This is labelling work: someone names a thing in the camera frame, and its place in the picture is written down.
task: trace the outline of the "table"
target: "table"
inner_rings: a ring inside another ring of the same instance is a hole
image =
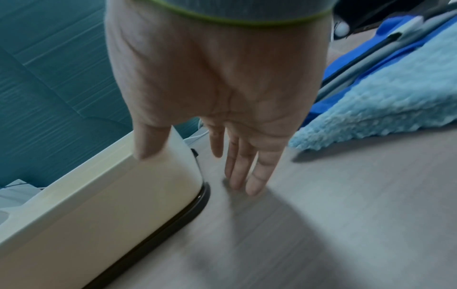
[[[288,148],[255,198],[227,188],[205,136],[207,207],[108,288],[455,288],[456,128]]]

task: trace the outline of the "finger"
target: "finger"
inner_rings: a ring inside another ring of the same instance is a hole
[[[239,150],[235,166],[230,176],[230,186],[240,189],[248,176],[249,169],[257,154],[257,149],[243,139],[239,139]]]
[[[216,158],[222,157],[224,153],[224,126],[206,125],[209,129],[209,143],[211,151]]]
[[[239,137],[230,133],[230,130],[227,130],[227,132],[230,142],[228,143],[227,160],[225,161],[225,176],[227,179],[230,179],[233,168],[235,167],[235,161],[237,160]]]
[[[133,121],[135,157],[143,160],[162,150],[170,135],[171,126],[157,128],[143,122]]]
[[[246,184],[246,193],[250,196],[259,194],[281,159],[282,151],[260,151],[257,164]]]

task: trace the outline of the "light blue towel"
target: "light blue towel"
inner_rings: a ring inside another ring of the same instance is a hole
[[[335,142],[441,127],[457,119],[457,24],[398,63],[368,76],[289,142],[319,150]]]

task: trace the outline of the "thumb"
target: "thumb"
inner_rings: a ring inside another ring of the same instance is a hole
[[[170,130],[171,126],[154,127],[144,122],[133,121],[135,157],[143,160],[159,153],[168,140]]]

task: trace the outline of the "hand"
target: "hand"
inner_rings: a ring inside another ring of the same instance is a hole
[[[132,116],[136,156],[161,150],[171,125],[199,116],[213,154],[240,189],[259,193],[313,104],[326,64],[330,18],[243,28],[182,17],[147,1],[110,0],[106,37]]]

